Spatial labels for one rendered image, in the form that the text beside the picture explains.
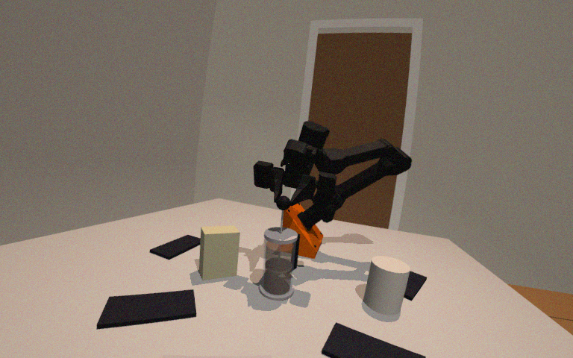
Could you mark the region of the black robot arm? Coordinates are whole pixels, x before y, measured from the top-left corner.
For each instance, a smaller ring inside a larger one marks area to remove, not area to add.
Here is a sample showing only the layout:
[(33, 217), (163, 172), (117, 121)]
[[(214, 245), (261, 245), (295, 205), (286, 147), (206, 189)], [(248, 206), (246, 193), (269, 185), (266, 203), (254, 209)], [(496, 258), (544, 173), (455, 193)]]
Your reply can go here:
[(334, 213), (342, 207), (345, 200), (362, 189), (370, 186), (387, 175), (398, 175), (411, 167), (411, 158), (400, 148), (393, 147), (386, 139), (369, 142), (347, 149), (323, 148), (329, 130), (315, 122), (306, 121), (303, 124), (298, 140), (289, 139), (284, 149), (281, 167), (287, 163), (301, 166), (303, 173), (307, 164), (316, 165), (319, 172), (339, 174), (347, 166), (364, 161), (379, 159), (354, 177), (335, 185), (331, 202), (319, 200), (314, 195), (313, 206), (300, 212), (297, 217), (310, 231), (317, 222), (330, 222)]

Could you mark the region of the grey cylinder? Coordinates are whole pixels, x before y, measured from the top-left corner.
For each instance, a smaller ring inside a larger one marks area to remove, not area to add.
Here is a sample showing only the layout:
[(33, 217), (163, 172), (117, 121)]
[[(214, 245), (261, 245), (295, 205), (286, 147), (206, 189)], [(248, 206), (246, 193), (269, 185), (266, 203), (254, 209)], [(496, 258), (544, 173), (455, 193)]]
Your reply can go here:
[(410, 267), (392, 257), (372, 258), (363, 300), (370, 309), (383, 315), (401, 311)]

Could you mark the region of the glass french press with black knob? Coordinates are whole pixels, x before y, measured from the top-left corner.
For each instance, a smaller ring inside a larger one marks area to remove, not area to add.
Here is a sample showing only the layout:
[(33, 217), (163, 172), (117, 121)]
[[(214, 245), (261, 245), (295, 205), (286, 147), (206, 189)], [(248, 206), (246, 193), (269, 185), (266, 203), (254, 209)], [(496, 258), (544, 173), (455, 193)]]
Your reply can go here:
[(298, 265), (300, 234), (283, 227), (284, 210), (290, 207), (290, 199), (281, 196), (276, 205), (282, 210), (281, 227), (270, 227), (264, 231), (263, 280), (259, 285), (265, 298), (281, 301), (290, 298), (295, 291), (292, 283), (293, 271)]

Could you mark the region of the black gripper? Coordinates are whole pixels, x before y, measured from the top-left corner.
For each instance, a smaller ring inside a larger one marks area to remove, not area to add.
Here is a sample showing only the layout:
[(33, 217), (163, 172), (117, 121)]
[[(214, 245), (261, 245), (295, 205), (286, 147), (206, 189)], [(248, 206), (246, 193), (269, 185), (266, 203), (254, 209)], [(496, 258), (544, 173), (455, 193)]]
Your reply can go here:
[(326, 172), (319, 172), (319, 180), (311, 176), (312, 164), (308, 163), (305, 173), (301, 166), (286, 164), (285, 171), (282, 168), (274, 167), (273, 163), (257, 161), (254, 165), (254, 185), (256, 187), (268, 189), (274, 192), (274, 202), (282, 194), (283, 185), (295, 188), (290, 206), (293, 206), (307, 199), (312, 200), (317, 188), (316, 197), (322, 201), (333, 200), (336, 183), (336, 175)]

